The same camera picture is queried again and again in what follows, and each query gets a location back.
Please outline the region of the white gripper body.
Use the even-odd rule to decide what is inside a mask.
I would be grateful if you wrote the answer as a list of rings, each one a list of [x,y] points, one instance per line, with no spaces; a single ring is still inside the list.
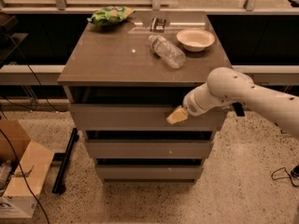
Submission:
[[[193,116],[206,113],[210,105],[210,93],[206,88],[198,87],[190,91],[183,99],[183,107]]]

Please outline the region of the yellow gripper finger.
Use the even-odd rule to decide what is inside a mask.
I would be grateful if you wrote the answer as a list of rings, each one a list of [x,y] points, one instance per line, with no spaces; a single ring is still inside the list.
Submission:
[[[188,116],[189,113],[180,105],[166,118],[166,120],[170,124],[175,124],[186,120]]]

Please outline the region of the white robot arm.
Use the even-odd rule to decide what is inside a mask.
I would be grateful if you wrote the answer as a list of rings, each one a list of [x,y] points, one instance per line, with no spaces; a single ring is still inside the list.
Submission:
[[[299,138],[299,97],[259,86],[232,68],[219,67],[207,76],[206,82],[188,92],[167,118],[175,124],[189,115],[200,116],[214,107],[240,103]]]

